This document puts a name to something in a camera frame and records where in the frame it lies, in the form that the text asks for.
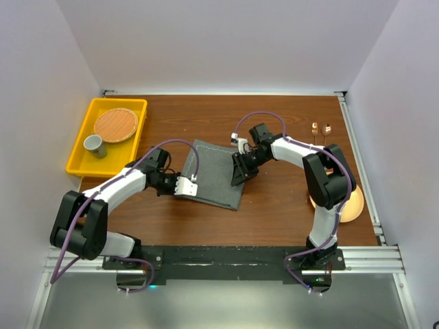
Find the grey cloth napkin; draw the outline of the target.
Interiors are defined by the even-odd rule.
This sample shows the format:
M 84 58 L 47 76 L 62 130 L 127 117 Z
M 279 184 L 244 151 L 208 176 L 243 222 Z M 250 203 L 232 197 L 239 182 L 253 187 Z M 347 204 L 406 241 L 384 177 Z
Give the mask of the grey cloth napkin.
M 196 158 L 200 159 L 196 184 L 197 193 L 194 196 L 184 196 L 190 199 L 221 208 L 237 210 L 241 201 L 243 184 L 232 186 L 233 159 L 236 149 L 194 140 L 193 146 L 198 155 L 189 152 L 182 174 L 189 177 L 195 170 Z

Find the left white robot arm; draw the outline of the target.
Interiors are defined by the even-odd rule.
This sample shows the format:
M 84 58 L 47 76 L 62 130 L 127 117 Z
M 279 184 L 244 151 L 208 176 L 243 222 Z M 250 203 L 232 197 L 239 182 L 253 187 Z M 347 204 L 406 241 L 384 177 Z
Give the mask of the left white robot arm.
M 181 173 L 165 168 L 169 158 L 168 151 L 158 148 L 139 164 L 128 163 L 96 188 L 65 193 L 49 237 L 51 245 L 62 248 L 73 219 L 81 210 L 85 222 L 74 225 L 66 250 L 87 260 L 116 256 L 125 268 L 138 267 L 142 261 L 140 240 L 108 231 L 108 216 L 129 197 L 147 188 L 154 188 L 158 196 L 173 195 Z

